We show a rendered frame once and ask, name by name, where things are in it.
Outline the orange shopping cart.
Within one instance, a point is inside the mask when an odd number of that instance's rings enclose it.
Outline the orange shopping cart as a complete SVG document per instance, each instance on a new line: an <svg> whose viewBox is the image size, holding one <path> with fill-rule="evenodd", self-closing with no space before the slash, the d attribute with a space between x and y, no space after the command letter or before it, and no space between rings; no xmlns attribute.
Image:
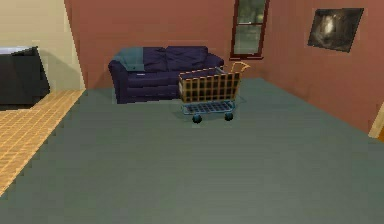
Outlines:
<svg viewBox="0 0 384 224"><path fill-rule="evenodd" d="M178 76L182 112L191 115L195 124L202 122L204 114L222 113L226 121L234 118L236 96L243 73L250 65L241 61L225 66L181 72Z"/></svg>

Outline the dark blue sofa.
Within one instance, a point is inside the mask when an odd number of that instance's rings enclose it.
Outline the dark blue sofa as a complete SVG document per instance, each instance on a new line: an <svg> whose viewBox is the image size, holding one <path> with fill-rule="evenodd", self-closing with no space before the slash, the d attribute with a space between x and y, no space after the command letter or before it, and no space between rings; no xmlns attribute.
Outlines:
<svg viewBox="0 0 384 224"><path fill-rule="evenodd" d="M108 64L118 104L177 99L181 72L223 66L206 46L142 47L143 71L127 71L113 58Z"/></svg>

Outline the teal blanket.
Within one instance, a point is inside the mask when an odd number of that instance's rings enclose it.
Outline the teal blanket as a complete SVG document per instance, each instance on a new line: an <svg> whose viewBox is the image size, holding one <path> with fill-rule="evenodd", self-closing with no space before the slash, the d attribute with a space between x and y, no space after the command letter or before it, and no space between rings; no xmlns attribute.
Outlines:
<svg viewBox="0 0 384 224"><path fill-rule="evenodd" d="M118 61L129 72L144 70L142 47L122 48L114 55L113 59Z"/></svg>

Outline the dark red framed window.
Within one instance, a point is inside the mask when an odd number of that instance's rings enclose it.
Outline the dark red framed window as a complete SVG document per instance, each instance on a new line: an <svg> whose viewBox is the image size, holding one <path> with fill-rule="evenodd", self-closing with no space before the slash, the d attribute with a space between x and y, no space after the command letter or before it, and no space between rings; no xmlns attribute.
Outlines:
<svg viewBox="0 0 384 224"><path fill-rule="evenodd" d="M261 60L270 0L235 0L231 60Z"/></svg>

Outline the dark framed picture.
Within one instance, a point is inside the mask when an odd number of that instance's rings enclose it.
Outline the dark framed picture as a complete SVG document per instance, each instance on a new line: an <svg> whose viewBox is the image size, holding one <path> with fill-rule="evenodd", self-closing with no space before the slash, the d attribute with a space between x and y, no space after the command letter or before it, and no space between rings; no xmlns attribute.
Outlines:
<svg viewBox="0 0 384 224"><path fill-rule="evenodd" d="M349 53L363 8L317 9L308 46Z"/></svg>

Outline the black cabinet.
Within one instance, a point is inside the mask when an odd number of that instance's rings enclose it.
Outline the black cabinet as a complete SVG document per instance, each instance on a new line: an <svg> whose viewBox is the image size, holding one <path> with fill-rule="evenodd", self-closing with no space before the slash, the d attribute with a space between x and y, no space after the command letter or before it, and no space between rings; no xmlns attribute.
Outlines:
<svg viewBox="0 0 384 224"><path fill-rule="evenodd" d="M34 105L49 93L37 46L0 47L0 105Z"/></svg>

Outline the pale wooden door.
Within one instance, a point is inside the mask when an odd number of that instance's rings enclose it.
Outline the pale wooden door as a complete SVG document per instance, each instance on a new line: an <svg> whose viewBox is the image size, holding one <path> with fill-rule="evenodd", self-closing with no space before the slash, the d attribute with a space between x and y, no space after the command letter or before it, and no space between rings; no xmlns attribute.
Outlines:
<svg viewBox="0 0 384 224"><path fill-rule="evenodd" d="M368 133L371 138L384 142L384 102L378 107L378 112Z"/></svg>

